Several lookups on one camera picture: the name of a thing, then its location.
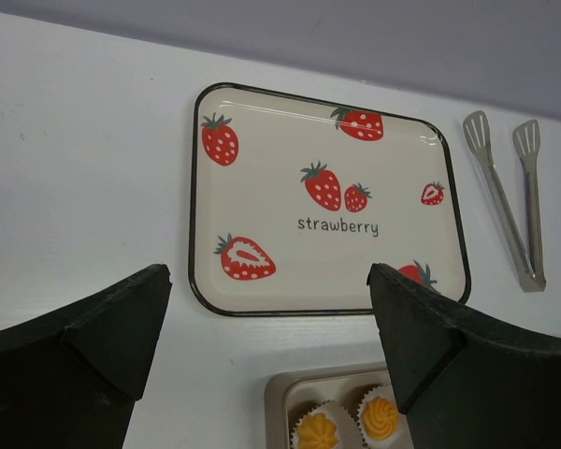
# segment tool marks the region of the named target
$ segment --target swirled frosting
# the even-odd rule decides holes
[[[306,416],[297,427],[298,449],[332,449],[338,443],[337,426],[324,413]]]
[[[376,398],[367,404],[362,413],[362,421],[367,435],[372,440],[381,441],[396,432],[399,415],[393,402]]]

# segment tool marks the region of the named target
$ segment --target gray wall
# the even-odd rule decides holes
[[[561,119],[561,0],[0,0],[0,11]]]

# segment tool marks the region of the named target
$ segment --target white tabletop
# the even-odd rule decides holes
[[[151,263],[172,273],[162,336],[125,448],[261,449],[270,376],[382,360],[370,316],[223,318],[194,298],[187,281],[193,107],[218,81],[435,124],[452,150],[472,273],[468,304],[561,336],[561,123],[538,117],[548,286],[524,294],[461,132],[478,105],[0,14],[0,329]],[[484,110],[525,232],[511,130],[528,117]]]

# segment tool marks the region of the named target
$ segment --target strawberry illustration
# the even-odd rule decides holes
[[[354,184],[345,191],[345,207],[349,212],[360,212],[366,208],[367,199],[371,197],[366,187]]]
[[[405,274],[406,276],[412,278],[417,283],[420,283],[424,287],[428,287],[431,290],[437,291],[434,288],[433,284],[437,283],[434,279],[432,279],[432,275],[430,273],[430,267],[426,264],[426,268],[422,268],[422,266],[417,262],[413,261],[414,265],[406,265],[399,269],[399,272]]]
[[[382,116],[376,112],[338,108],[330,117],[337,117],[337,129],[342,129],[352,138],[372,141],[379,140],[384,135]]]
[[[323,208],[336,211],[340,209],[340,183],[337,176],[326,169],[326,164],[301,170],[305,173],[301,181],[306,184],[309,196]]]
[[[221,264],[227,276],[238,281],[252,281],[273,275],[277,268],[266,252],[252,239],[218,237],[215,254],[221,257]]]
[[[228,124],[231,119],[224,119],[222,115],[218,119],[216,114],[212,118],[204,116],[202,123],[202,144],[206,154],[216,164],[230,166],[235,162],[239,154],[239,139],[237,134]]]
[[[445,188],[440,182],[430,182],[422,191],[422,204],[426,204],[426,206],[437,206],[437,204],[442,203],[445,197],[443,190],[445,190]]]

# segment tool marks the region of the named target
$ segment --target cupcake liner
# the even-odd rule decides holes
[[[405,415],[400,413],[398,415],[398,424],[395,433],[386,440],[373,440],[366,432],[362,415],[364,413],[364,410],[366,409],[367,404],[376,398],[384,398],[390,400],[393,403],[396,402],[395,393],[393,392],[393,387],[391,385],[377,386],[375,388],[372,388],[364,395],[364,398],[359,402],[359,405],[357,407],[357,426],[359,427],[359,430],[362,433],[362,437],[364,439],[364,443],[368,448],[388,449],[393,446],[397,440],[400,439],[399,437],[401,437],[404,432],[409,432],[408,422],[405,418]]]
[[[316,413],[323,413],[326,418],[337,426],[338,443],[332,449],[363,449],[362,436],[357,424],[349,413],[334,400],[328,400],[314,407],[311,411],[304,414],[295,425],[291,434],[291,448],[299,449],[299,435],[297,428],[301,426],[303,420],[307,416],[313,416]]]

